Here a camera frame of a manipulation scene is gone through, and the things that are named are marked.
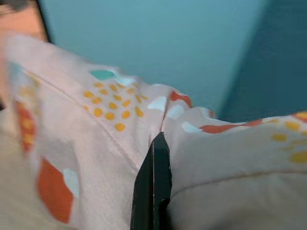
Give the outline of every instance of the white shape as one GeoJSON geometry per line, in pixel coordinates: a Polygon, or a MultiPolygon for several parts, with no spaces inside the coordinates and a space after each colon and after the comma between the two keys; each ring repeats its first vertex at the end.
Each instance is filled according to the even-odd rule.
{"type": "Polygon", "coordinates": [[[176,120],[178,117],[180,117],[182,114],[184,114],[184,109],[181,105],[176,104],[173,106],[168,112],[166,117],[172,118],[176,120]]]}
{"type": "Polygon", "coordinates": [[[186,122],[186,121],[183,122],[181,126],[182,126],[183,130],[187,133],[200,133],[200,132],[202,132],[201,129],[196,128],[195,126],[191,125],[189,122],[186,122]]]}
{"type": "Polygon", "coordinates": [[[200,108],[201,110],[201,114],[204,116],[204,117],[208,117],[210,118],[210,110],[207,109],[207,108],[200,108]]]}
{"type": "Polygon", "coordinates": [[[270,122],[272,120],[275,120],[275,119],[280,119],[281,117],[280,116],[270,116],[270,117],[265,117],[262,119],[262,122],[263,123],[266,123],[266,122],[270,122]]]}
{"type": "Polygon", "coordinates": [[[66,168],[63,170],[64,182],[75,197],[79,197],[79,180],[75,171],[66,168]]]}
{"type": "Polygon", "coordinates": [[[166,85],[163,85],[163,84],[153,84],[152,86],[166,86],[166,85]]]}
{"type": "Polygon", "coordinates": [[[158,97],[147,106],[147,108],[149,109],[159,109],[161,111],[164,111],[165,107],[166,107],[166,97],[158,97]]]}
{"type": "Polygon", "coordinates": [[[123,78],[123,77],[116,77],[115,80],[117,83],[127,86],[130,85],[131,83],[135,82],[135,79],[133,78],[123,78]]]}

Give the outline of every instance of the patterned fabric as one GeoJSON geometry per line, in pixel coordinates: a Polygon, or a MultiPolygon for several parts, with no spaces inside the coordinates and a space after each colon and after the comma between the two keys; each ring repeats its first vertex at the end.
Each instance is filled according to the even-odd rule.
{"type": "MultiPolygon", "coordinates": [[[[219,202],[227,197],[216,187],[220,183],[236,184],[225,188],[231,196],[238,190],[254,192],[252,186],[237,184],[242,178],[253,183],[256,176],[307,171],[307,112],[235,124],[220,121],[210,109],[193,108],[189,97],[172,87],[148,85],[24,36],[10,38],[7,59],[22,148],[37,193],[47,215],[72,227],[129,229],[134,180],[161,131],[170,147],[169,212],[176,229],[213,228],[213,220],[222,223],[228,210],[236,211],[232,201],[219,202]]],[[[263,201],[281,196],[267,197],[272,188],[254,181],[262,193],[251,196],[250,203],[238,199],[238,204],[252,210],[250,204],[258,200],[270,210],[263,201]]],[[[271,182],[274,188],[289,189],[280,178],[271,182]]]]}

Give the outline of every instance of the fabric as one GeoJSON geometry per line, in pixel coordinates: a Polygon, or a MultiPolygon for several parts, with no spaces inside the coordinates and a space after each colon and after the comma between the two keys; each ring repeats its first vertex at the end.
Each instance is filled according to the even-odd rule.
{"type": "Polygon", "coordinates": [[[44,215],[29,165],[18,140],[7,129],[7,109],[0,111],[0,229],[71,230],[44,215]]]}
{"type": "Polygon", "coordinates": [[[9,39],[7,61],[24,157],[54,219],[83,230],[129,229],[135,177],[162,131],[175,229],[307,224],[307,112],[219,121],[172,87],[21,35],[9,39]]]}

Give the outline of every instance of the seam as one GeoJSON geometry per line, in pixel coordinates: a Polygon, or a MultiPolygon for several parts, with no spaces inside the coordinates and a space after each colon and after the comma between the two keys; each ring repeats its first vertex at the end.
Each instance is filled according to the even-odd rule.
{"type": "MultiPolygon", "coordinates": [[[[64,90],[58,88],[57,86],[53,85],[52,83],[48,82],[47,80],[41,78],[38,74],[36,74],[36,73],[34,73],[34,74],[36,75],[36,77],[38,77],[38,78],[39,78],[41,81],[43,81],[44,83],[50,85],[50,86],[51,86],[52,88],[54,88],[55,90],[59,91],[60,93],[62,93],[62,94],[64,94],[64,95],[66,95],[70,100],[72,100],[73,102],[75,102],[75,103],[79,106],[79,108],[82,109],[82,105],[81,105],[77,100],[75,100],[75,99],[72,98],[70,95],[68,95],[64,90]]],[[[133,166],[134,166],[135,169],[138,171],[138,167],[137,167],[136,162],[135,162],[135,161],[132,159],[132,157],[124,150],[124,148],[122,147],[122,145],[121,145],[121,144],[116,140],[116,138],[109,132],[109,130],[108,130],[106,127],[104,127],[104,125],[103,125],[96,117],[94,117],[91,113],[89,113],[89,112],[86,112],[86,113],[87,113],[93,120],[97,121],[97,122],[101,125],[101,127],[103,128],[103,130],[104,130],[106,133],[108,133],[108,135],[110,136],[110,138],[111,138],[111,139],[114,141],[114,143],[119,147],[119,149],[124,153],[124,155],[126,155],[126,157],[128,158],[128,160],[129,160],[130,162],[133,163],[133,166]]]]}
{"type": "Polygon", "coordinates": [[[178,191],[176,191],[172,196],[171,199],[173,199],[175,196],[177,196],[179,193],[182,193],[188,189],[192,189],[192,188],[196,188],[196,187],[200,187],[200,186],[204,186],[204,185],[209,185],[209,184],[218,184],[220,182],[227,182],[227,181],[232,181],[232,180],[240,180],[240,179],[247,179],[247,178],[251,178],[251,177],[259,177],[259,176],[270,176],[273,174],[296,174],[296,175],[306,175],[307,176],[307,171],[290,171],[290,170],[284,170],[284,171],[268,171],[268,172],[256,172],[253,174],[249,174],[249,175],[238,175],[238,176],[232,176],[232,177],[228,177],[228,178],[222,178],[222,179],[216,179],[213,181],[208,181],[208,182],[202,182],[199,184],[193,184],[193,185],[189,185],[186,187],[183,187],[181,189],[179,189],[178,191]]]}

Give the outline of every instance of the orange shape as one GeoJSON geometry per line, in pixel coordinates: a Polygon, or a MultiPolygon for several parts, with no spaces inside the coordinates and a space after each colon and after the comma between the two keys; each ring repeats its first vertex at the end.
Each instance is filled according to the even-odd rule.
{"type": "Polygon", "coordinates": [[[51,215],[58,221],[68,223],[71,215],[73,194],[66,187],[62,173],[46,159],[42,160],[37,190],[51,215]]]}
{"type": "Polygon", "coordinates": [[[93,98],[93,97],[94,97],[94,94],[93,94],[92,92],[90,92],[90,91],[85,91],[85,92],[83,93],[83,95],[84,95],[84,97],[86,97],[86,98],[93,98]]]}
{"type": "Polygon", "coordinates": [[[108,95],[108,94],[109,94],[109,92],[108,92],[107,90],[105,90],[105,89],[99,90],[99,92],[100,92],[101,94],[103,94],[103,95],[108,95]]]}
{"type": "Polygon", "coordinates": [[[32,127],[32,125],[33,125],[33,121],[32,120],[27,119],[27,118],[22,120],[22,127],[24,129],[30,129],[32,127]]]}
{"type": "Polygon", "coordinates": [[[136,100],[138,101],[138,103],[142,103],[141,98],[139,95],[135,95],[136,100]]]}
{"type": "Polygon", "coordinates": [[[135,107],[135,108],[134,108],[134,111],[135,111],[135,113],[136,113],[136,115],[137,115],[138,117],[144,116],[143,111],[142,111],[139,107],[135,107]]]}
{"type": "Polygon", "coordinates": [[[113,102],[110,102],[109,103],[109,108],[110,109],[117,109],[117,105],[115,103],[113,103],[113,102]]]}
{"type": "Polygon", "coordinates": [[[23,97],[35,98],[35,91],[31,86],[20,87],[20,95],[23,97]]]}
{"type": "Polygon", "coordinates": [[[215,113],[213,110],[209,109],[209,117],[214,118],[215,117],[215,113]]]}
{"type": "Polygon", "coordinates": [[[293,121],[286,121],[284,123],[287,129],[291,131],[298,131],[301,127],[301,125],[298,122],[293,122],[293,121]]]}
{"type": "Polygon", "coordinates": [[[286,141],[287,140],[287,135],[286,134],[283,134],[283,133],[275,133],[273,136],[272,136],[272,139],[275,140],[275,141],[286,141]]]}
{"type": "Polygon", "coordinates": [[[115,86],[115,85],[113,85],[113,84],[109,84],[109,87],[110,87],[110,89],[111,89],[111,90],[113,90],[113,91],[117,92],[117,88],[116,88],[116,86],[115,86]]]}
{"type": "Polygon", "coordinates": [[[24,154],[27,154],[34,143],[34,138],[36,135],[36,127],[34,119],[29,110],[25,107],[22,102],[15,102],[16,113],[18,118],[18,124],[21,132],[21,141],[24,154]]]}
{"type": "Polygon", "coordinates": [[[127,89],[126,92],[129,93],[129,94],[132,94],[132,93],[134,93],[134,88],[127,89]]]}
{"type": "Polygon", "coordinates": [[[130,103],[131,103],[131,100],[126,100],[126,101],[123,102],[122,105],[123,105],[124,107],[127,107],[127,106],[130,105],[130,103]]]}
{"type": "Polygon", "coordinates": [[[261,124],[262,124],[262,119],[259,119],[259,120],[256,120],[256,121],[248,122],[248,123],[246,123],[242,126],[254,127],[254,126],[261,125],[261,124]]]}
{"type": "Polygon", "coordinates": [[[121,88],[121,89],[125,89],[125,86],[123,86],[123,85],[121,85],[121,84],[119,84],[119,83],[117,83],[117,86],[118,86],[119,88],[121,88]]]}
{"type": "Polygon", "coordinates": [[[121,101],[121,96],[118,96],[118,95],[113,95],[114,99],[117,100],[117,101],[121,101]]]}
{"type": "Polygon", "coordinates": [[[125,125],[123,123],[118,123],[115,125],[115,129],[118,131],[118,132],[122,132],[125,130],[125,125]]]}
{"type": "Polygon", "coordinates": [[[207,125],[207,126],[202,126],[200,127],[200,129],[203,131],[203,132],[206,132],[206,133],[222,133],[222,132],[225,132],[231,128],[234,128],[234,127],[239,127],[240,125],[224,125],[224,126],[212,126],[212,125],[207,125]]]}
{"type": "Polygon", "coordinates": [[[114,114],[113,113],[106,113],[106,119],[109,121],[112,121],[114,119],[114,114]]]}
{"type": "Polygon", "coordinates": [[[307,151],[296,152],[290,157],[290,161],[294,163],[307,163],[307,151]]]}
{"type": "Polygon", "coordinates": [[[130,117],[130,112],[127,110],[127,111],[124,111],[122,114],[121,114],[121,117],[123,119],[127,119],[128,117],[130,117]]]}
{"type": "Polygon", "coordinates": [[[96,97],[95,99],[92,100],[92,103],[94,104],[99,104],[102,102],[102,99],[100,97],[96,97]]]}
{"type": "Polygon", "coordinates": [[[95,83],[94,86],[98,88],[98,87],[103,87],[104,85],[103,83],[98,82],[98,83],[95,83]]]}
{"type": "Polygon", "coordinates": [[[293,117],[295,117],[295,118],[297,118],[297,119],[299,119],[303,122],[307,122],[307,111],[294,114],[293,117]]]}
{"type": "Polygon", "coordinates": [[[171,97],[172,101],[183,100],[190,108],[193,107],[190,98],[188,96],[186,96],[186,95],[178,94],[175,91],[172,91],[170,97],[171,97]]]}
{"type": "Polygon", "coordinates": [[[94,115],[95,115],[96,117],[100,117],[102,114],[103,114],[102,109],[100,109],[100,108],[95,108],[95,109],[94,109],[94,115]]]}

